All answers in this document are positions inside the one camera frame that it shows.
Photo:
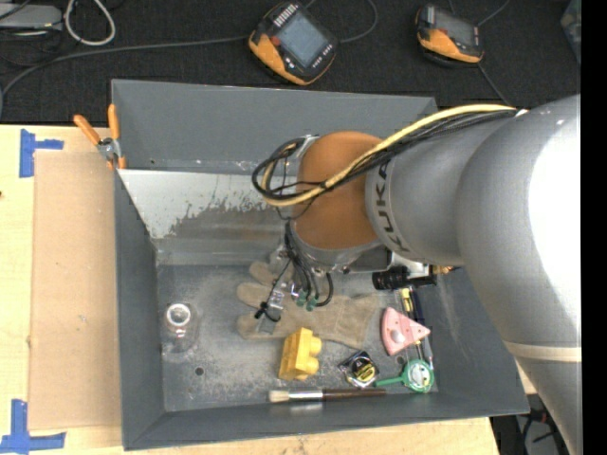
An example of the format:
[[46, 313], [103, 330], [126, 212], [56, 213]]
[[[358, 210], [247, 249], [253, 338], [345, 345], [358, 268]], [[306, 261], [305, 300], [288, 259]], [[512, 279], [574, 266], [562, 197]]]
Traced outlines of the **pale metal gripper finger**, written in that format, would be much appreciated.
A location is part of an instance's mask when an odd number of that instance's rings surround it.
[[271, 308], [266, 301], [262, 301], [254, 314], [257, 320], [255, 330], [263, 335], [272, 335], [274, 332], [274, 317], [271, 315]]
[[284, 312], [284, 298], [285, 294], [280, 290], [273, 290], [270, 294], [267, 301], [267, 317], [271, 321], [278, 322], [281, 319]]

